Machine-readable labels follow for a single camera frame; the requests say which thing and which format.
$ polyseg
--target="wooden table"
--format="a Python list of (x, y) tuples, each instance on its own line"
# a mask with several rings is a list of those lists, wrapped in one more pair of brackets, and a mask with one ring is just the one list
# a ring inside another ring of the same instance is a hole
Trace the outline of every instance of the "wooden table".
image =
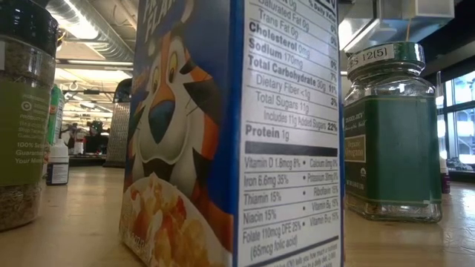
[[(0, 233), (1, 267), (143, 267), (119, 241), (123, 170), (72, 168), (34, 223)], [(439, 224), (345, 218), (346, 267), (475, 266), (475, 185), (452, 184)]]

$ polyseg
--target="seasoning jar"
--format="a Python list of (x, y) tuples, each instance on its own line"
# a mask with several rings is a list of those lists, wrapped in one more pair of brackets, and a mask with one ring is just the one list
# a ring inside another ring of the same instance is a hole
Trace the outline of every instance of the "seasoning jar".
[(58, 23), (29, 0), (0, 0), (0, 231), (38, 214)]
[(442, 218), (434, 87), (422, 46), (376, 45), (348, 59), (344, 100), (347, 207), (369, 220)]

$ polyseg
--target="green label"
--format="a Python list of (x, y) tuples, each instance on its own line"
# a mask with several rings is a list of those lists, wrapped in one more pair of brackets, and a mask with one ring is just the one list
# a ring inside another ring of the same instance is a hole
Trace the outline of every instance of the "green label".
[(50, 91), (0, 82), (0, 186), (38, 182), (42, 174)]
[(367, 202), (441, 202), (435, 99), (366, 96), (344, 109), (346, 192)]

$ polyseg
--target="frosted flakes box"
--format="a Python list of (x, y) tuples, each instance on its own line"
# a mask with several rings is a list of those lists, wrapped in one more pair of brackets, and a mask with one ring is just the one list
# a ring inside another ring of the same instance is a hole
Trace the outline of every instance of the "frosted flakes box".
[(342, 266), (335, 0), (142, 0), (119, 232), (147, 266)]

